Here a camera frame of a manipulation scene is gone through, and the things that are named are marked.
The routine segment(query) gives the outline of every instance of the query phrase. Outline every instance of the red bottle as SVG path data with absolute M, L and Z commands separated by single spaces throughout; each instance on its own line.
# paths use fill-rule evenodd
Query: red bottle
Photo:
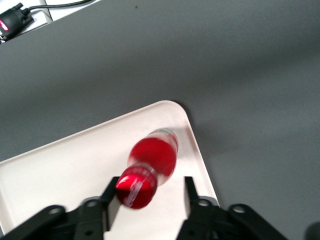
M 177 136 L 166 128 L 151 132 L 131 150 L 128 168 L 116 184 L 120 202 L 132 209 L 148 205 L 157 186 L 164 184 L 172 175 L 178 153 Z

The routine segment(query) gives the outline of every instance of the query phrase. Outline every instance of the gray surface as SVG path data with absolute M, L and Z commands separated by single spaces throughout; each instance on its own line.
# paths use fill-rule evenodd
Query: gray surface
M 320 220 L 318 0 L 106 0 L 0 60 L 0 160 L 175 100 L 222 207 L 248 204 L 291 240 Z

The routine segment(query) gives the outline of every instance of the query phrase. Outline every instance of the red bottle cap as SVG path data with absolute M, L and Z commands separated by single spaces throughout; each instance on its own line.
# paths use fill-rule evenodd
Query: red bottle cap
M 115 190 L 123 205 L 132 209 L 141 209 L 152 200 L 157 184 L 154 170 L 149 166 L 137 164 L 123 172 L 116 183 Z

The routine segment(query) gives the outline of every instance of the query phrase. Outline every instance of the cable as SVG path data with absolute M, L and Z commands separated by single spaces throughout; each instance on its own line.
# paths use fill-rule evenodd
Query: cable
M 76 5 L 86 4 L 89 2 L 92 2 L 94 0 L 83 0 L 83 1 L 76 1 L 72 3 L 66 3 L 66 4 L 60 4 L 60 5 L 39 5 L 39 6 L 31 6 L 26 8 L 28 11 L 34 10 L 34 9 L 58 9 L 58 8 L 68 8 L 73 7 Z

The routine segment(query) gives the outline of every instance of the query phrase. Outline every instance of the black connector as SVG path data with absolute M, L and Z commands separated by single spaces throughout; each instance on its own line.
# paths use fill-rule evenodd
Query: black connector
M 22 3 L 0 14 L 0 41 L 6 42 L 22 32 L 25 27 L 34 21 L 28 16 L 29 9 L 21 10 Z

